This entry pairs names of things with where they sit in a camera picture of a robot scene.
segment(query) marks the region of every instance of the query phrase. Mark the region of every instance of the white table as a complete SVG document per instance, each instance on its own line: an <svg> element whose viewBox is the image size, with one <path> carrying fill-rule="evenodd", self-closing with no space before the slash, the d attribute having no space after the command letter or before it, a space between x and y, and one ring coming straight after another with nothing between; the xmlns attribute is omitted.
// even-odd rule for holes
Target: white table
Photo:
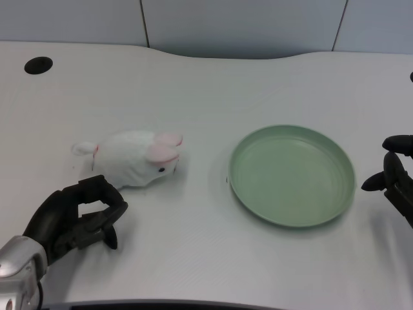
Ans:
<svg viewBox="0 0 413 310"><path fill-rule="evenodd" d="M30 76L23 67L37 56L54 65ZM223 60L136 46L0 43L0 244L24 231L49 194L77 182L84 158L71 144L123 129L172 130L184 134L178 171L122 191L129 209L116 223L119 250L99 243L55 263L46 304L169 298L412 309L413 230L384 195L358 189L338 220L297 231L250 214L226 182L243 136L295 124L340 144L360 186L381 170L387 136L413 134L412 71L405 55Z"/></svg>

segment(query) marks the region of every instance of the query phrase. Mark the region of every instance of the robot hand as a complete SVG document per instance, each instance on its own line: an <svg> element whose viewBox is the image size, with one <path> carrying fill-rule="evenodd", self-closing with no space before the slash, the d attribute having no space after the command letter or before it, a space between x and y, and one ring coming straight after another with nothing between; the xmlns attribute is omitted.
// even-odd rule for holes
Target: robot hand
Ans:
<svg viewBox="0 0 413 310"><path fill-rule="evenodd" d="M109 207L79 217L79 204L98 200ZM117 249L113 224L127 207L103 176L85 179L50 195L23 235L13 237L0 249L0 309L40 309L40 279L48 265L72 249L83 249L101 240Z"/></svg>
<svg viewBox="0 0 413 310"><path fill-rule="evenodd" d="M383 142L383 148L389 152L384 159L384 171L367 179L361 189L364 191L382 191L392 205L413 227L413 180L403 168L395 153L413 158L413 136L392 136Z"/></svg>

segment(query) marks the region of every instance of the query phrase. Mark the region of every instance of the plush toy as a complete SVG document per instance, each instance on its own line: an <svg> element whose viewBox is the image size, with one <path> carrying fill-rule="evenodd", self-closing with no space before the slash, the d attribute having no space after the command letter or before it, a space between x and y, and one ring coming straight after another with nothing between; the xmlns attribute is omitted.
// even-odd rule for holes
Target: plush toy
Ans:
<svg viewBox="0 0 413 310"><path fill-rule="evenodd" d="M182 135L168 132L125 131L99 144L77 143L72 152L78 156L93 154L92 170L120 189L145 186L174 172L179 160L176 147L182 139Z"/></svg>

